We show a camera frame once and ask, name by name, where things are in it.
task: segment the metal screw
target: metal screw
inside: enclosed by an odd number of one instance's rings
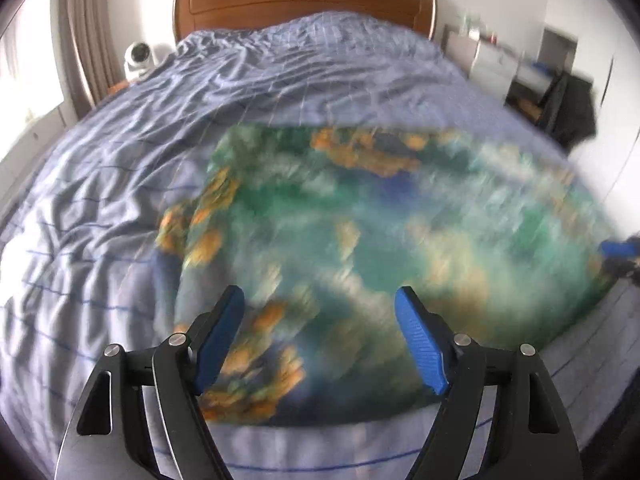
[[[183,333],[177,333],[173,334],[169,338],[169,345],[180,346],[181,344],[184,344],[185,341],[187,341],[187,336],[185,336]]]
[[[113,344],[110,344],[109,346],[107,346],[107,348],[104,349],[104,354],[107,357],[113,357],[119,351],[120,351],[120,345],[118,345],[116,343],[113,343]]]
[[[471,338],[467,334],[456,334],[453,336],[453,342],[458,346],[469,346]]]
[[[520,351],[522,352],[522,355],[526,355],[529,357],[536,354],[536,349],[527,343],[523,343],[520,345]]]

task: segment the white cabinet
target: white cabinet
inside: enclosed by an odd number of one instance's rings
[[[518,70],[518,60],[485,41],[450,32],[445,55],[485,93],[504,102]]]
[[[570,158],[619,234],[640,231],[638,46],[608,0],[548,0],[545,23],[577,40],[574,72],[593,79],[597,135]]]

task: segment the colorful cloth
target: colorful cloth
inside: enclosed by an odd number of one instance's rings
[[[176,330],[239,285],[249,314],[208,420],[339,424],[434,401],[398,329],[411,285],[456,332],[543,347],[602,297],[611,235],[573,173],[462,132],[230,129],[154,261]]]

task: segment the curtain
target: curtain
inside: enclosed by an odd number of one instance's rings
[[[107,97],[109,87],[122,79],[122,69],[111,40],[107,0],[60,0],[60,6],[61,19],[66,17],[68,23],[61,27],[62,36],[65,31],[68,33],[66,41],[61,38],[67,57],[67,75],[76,83],[79,79],[88,101],[95,106]],[[78,73],[68,74],[71,68],[76,68]],[[81,97],[72,100],[78,116],[84,116],[86,111],[82,109],[85,106]]]

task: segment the white security camera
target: white security camera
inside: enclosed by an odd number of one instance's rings
[[[129,45],[124,54],[124,74],[127,81],[138,79],[154,67],[151,47],[144,41],[137,41]]]

